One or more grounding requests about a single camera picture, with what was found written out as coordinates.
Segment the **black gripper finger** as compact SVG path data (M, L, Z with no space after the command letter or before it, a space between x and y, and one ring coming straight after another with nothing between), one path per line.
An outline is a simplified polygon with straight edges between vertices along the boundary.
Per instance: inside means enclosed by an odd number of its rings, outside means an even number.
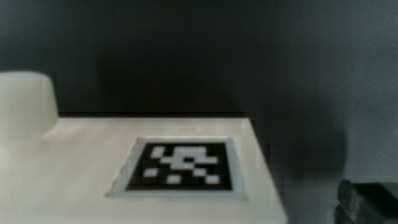
M337 187L333 224L398 224L398 183L353 183Z

